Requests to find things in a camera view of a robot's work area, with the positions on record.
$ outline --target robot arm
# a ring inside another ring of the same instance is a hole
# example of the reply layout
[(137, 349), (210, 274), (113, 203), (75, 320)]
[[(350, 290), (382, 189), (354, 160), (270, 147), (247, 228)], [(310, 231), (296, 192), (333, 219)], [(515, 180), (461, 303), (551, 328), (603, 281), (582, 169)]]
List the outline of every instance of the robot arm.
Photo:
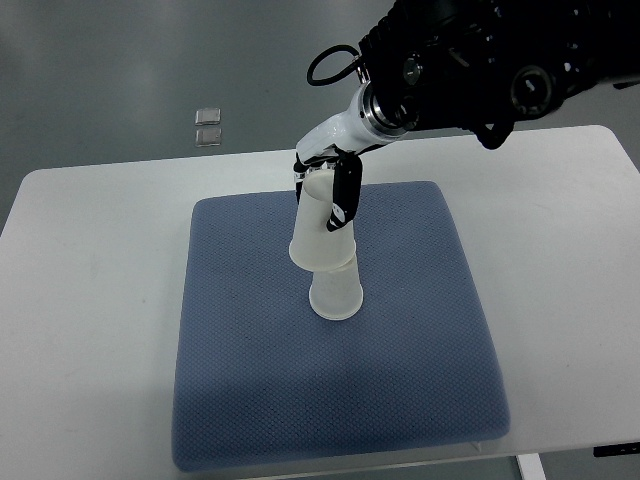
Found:
[(340, 228), (357, 208), (358, 155), (407, 131), (459, 127), (495, 149), (516, 122), (548, 115), (597, 84), (636, 85), (639, 24), (640, 2), (628, 0), (396, 0), (359, 42), (351, 67), (313, 79), (342, 46), (312, 62), (312, 85), (353, 70), (362, 84), (345, 112), (298, 143), (297, 191), (309, 169), (335, 166), (338, 214), (327, 228)]

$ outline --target clear plastic cup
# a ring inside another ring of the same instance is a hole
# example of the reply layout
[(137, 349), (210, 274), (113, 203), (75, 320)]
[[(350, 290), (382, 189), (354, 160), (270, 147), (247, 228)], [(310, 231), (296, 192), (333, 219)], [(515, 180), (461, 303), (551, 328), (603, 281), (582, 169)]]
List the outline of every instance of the clear plastic cup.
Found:
[(313, 311), (327, 320), (346, 320), (362, 306), (364, 294), (360, 285), (358, 260), (353, 258), (330, 272), (314, 272), (309, 289)]
[(356, 252), (353, 222), (329, 232), (333, 207), (333, 170), (317, 170), (302, 184), (289, 256), (298, 267), (327, 272), (345, 265)]

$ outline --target blue mesh pad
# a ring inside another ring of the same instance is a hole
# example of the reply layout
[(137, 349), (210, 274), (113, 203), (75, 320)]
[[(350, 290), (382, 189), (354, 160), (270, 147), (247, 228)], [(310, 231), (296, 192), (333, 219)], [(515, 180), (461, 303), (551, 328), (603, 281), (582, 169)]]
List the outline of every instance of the blue mesh pad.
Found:
[(364, 186), (362, 309), (332, 322), (289, 259), (292, 192), (194, 208), (173, 410), (186, 471), (495, 439), (509, 410), (455, 225), (431, 182)]

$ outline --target white table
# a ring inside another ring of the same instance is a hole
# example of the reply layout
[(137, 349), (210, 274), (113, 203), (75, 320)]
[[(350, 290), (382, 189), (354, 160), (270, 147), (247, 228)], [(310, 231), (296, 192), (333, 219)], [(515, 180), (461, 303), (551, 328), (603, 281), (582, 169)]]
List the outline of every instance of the white table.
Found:
[[(640, 439), (640, 175), (602, 127), (398, 142), (367, 183), (433, 180), (504, 374), (482, 444), (220, 472), (286, 475)], [(292, 151), (37, 171), (0, 237), (0, 477), (176, 479), (173, 375), (194, 204), (292, 188)]]

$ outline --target black cable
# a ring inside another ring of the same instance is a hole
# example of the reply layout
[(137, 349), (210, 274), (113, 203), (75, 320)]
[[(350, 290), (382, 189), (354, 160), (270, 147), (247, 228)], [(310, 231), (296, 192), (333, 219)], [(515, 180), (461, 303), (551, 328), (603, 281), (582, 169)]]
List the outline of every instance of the black cable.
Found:
[(309, 85), (313, 87), (322, 87), (324, 85), (331, 85), (332, 83), (336, 83), (338, 80), (342, 80), (344, 77), (346, 77), (347, 75), (349, 75), (351, 72), (355, 71), (358, 68), (359, 64), (358, 64), (358, 61), (356, 60), (354, 62), (351, 62), (351, 64), (348, 67), (343, 69), (341, 72), (333, 75), (332, 77), (319, 78), (319, 79), (313, 78), (313, 72), (315, 72), (318, 65), (320, 65), (320, 62), (322, 62), (329, 55), (333, 55), (334, 53), (337, 53), (337, 52), (347, 52), (353, 55), (354, 57), (358, 57), (360, 55), (358, 50), (353, 48), (351, 45), (334, 45), (331, 48), (327, 48), (324, 52), (322, 52), (320, 55), (314, 58), (313, 62), (311, 62), (311, 65), (309, 65), (309, 70), (307, 70), (307, 82), (309, 83)]

